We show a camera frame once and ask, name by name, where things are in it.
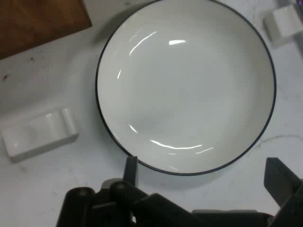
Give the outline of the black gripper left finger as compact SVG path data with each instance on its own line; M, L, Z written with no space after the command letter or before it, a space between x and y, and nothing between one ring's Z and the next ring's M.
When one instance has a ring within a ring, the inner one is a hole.
M136 187L137 157L126 160L122 179L95 192L89 187L69 190L58 227L195 227L197 218L159 194Z

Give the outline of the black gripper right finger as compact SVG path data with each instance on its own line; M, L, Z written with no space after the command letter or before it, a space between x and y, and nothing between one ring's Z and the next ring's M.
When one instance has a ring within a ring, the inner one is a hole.
M270 227L301 227L303 225L303 180L279 158L268 157L264 187L280 207L269 221Z

